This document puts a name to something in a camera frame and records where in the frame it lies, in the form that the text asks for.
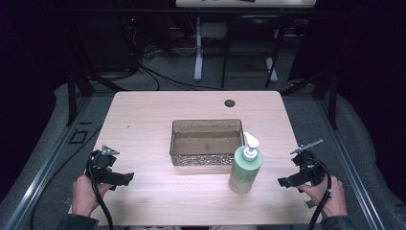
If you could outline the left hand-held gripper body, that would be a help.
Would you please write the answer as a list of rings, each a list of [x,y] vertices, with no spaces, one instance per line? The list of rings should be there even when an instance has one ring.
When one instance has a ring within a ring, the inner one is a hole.
[[[117,186],[120,176],[111,170],[117,154],[118,151],[108,146],[92,151],[86,162],[85,175],[96,183]]]

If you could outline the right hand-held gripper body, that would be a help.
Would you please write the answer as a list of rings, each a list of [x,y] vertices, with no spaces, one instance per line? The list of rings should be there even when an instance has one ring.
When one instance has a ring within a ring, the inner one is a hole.
[[[310,181],[309,183],[311,185],[318,185],[322,182],[324,168],[309,149],[322,142],[323,140],[320,139],[310,144],[301,145],[292,151],[292,154],[296,154],[296,156],[292,158],[292,162],[300,169],[299,173],[305,176],[306,181]]]

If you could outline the green pump bottle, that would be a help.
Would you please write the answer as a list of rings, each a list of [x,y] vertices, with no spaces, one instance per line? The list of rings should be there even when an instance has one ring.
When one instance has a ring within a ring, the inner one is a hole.
[[[263,162],[259,140],[247,131],[244,137],[246,144],[236,149],[229,178],[229,187],[237,194],[251,190]]]

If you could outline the brown transparent plastic box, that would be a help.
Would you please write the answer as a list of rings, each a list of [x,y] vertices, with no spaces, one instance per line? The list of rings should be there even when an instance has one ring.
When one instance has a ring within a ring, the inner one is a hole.
[[[244,145],[240,119],[175,120],[169,155],[174,166],[231,165]]]

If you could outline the person's left hand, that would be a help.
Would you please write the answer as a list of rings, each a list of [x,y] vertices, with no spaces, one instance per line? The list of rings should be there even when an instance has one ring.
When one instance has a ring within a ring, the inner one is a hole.
[[[90,218],[98,206],[92,181],[86,175],[79,176],[73,183],[72,214]]]

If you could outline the person's right hand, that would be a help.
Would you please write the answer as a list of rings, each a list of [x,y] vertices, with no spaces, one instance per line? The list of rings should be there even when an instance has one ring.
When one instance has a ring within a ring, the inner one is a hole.
[[[325,177],[319,185],[310,186],[303,184],[298,186],[298,189],[304,191],[313,203],[318,205],[327,191],[327,178]],[[331,177],[331,193],[324,205],[323,212],[328,218],[346,216],[348,214],[343,183],[334,175]]]

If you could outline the black metal stand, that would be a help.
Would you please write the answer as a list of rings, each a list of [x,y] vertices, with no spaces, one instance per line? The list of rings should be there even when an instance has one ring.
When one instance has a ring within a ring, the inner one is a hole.
[[[304,88],[310,83],[315,84],[313,90],[311,91],[311,97],[314,100],[322,100],[326,95],[328,95],[327,120],[331,126],[336,129],[338,77],[334,71],[323,70],[309,78],[300,80],[299,82],[283,90],[281,94],[284,96],[290,95],[299,89]]]
[[[69,118],[67,126],[70,126],[78,117],[77,89],[84,97],[91,97],[94,94],[95,90],[91,85],[90,80],[97,81],[114,92],[124,91],[123,88],[110,80],[103,78],[94,71],[73,68],[68,75],[67,81],[69,105]]]

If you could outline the black chair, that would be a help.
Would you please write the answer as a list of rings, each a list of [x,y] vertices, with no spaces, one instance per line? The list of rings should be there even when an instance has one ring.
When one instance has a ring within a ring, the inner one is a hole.
[[[292,19],[286,15],[244,14],[229,21],[223,38],[221,86],[225,86],[227,58],[259,56],[264,59],[265,86],[277,82],[272,78],[286,31]]]

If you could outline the white desk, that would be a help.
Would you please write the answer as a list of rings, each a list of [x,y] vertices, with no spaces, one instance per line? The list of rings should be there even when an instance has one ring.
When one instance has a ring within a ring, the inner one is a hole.
[[[313,8],[317,0],[176,0],[176,6],[180,8]],[[203,51],[201,20],[196,17],[196,59],[194,68],[194,80],[202,80]]]

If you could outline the aluminium floor rail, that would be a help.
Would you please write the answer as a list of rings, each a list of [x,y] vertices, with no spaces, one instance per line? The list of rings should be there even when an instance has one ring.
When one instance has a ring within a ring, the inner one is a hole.
[[[370,194],[368,193],[358,170],[352,162],[348,149],[346,148],[338,129],[334,129],[327,116],[327,106],[323,101],[316,100],[315,104],[322,116],[322,119],[327,127],[329,135],[333,139],[333,143],[338,149],[338,157],[340,159],[343,170],[350,182],[351,188],[356,196],[360,208],[366,218],[371,230],[386,230],[381,217],[378,215],[374,204],[372,203]]]
[[[22,173],[17,177],[11,190],[0,203],[0,230],[22,229],[34,206],[56,171],[62,150],[68,144],[68,138],[74,133],[78,119],[84,113],[92,98],[79,99],[77,115],[71,125],[68,101],[56,100],[56,108],[36,144]]]

